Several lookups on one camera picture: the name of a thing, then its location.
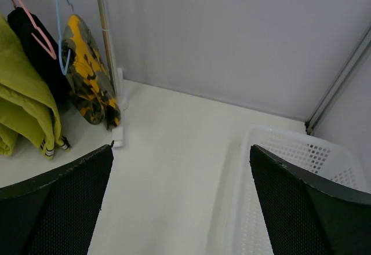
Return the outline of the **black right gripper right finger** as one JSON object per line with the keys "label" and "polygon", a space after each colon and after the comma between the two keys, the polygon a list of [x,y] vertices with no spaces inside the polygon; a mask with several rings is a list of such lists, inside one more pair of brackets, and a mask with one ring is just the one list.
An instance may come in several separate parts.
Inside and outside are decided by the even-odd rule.
{"label": "black right gripper right finger", "polygon": [[250,168],[274,254],[370,254],[370,194],[295,166],[259,145]]}

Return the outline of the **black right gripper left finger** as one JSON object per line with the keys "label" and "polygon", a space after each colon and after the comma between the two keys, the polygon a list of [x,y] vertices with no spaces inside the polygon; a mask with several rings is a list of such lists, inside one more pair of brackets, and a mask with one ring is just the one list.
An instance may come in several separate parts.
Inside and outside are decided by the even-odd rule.
{"label": "black right gripper left finger", "polygon": [[112,144],[1,188],[1,254],[87,254],[114,161]]}

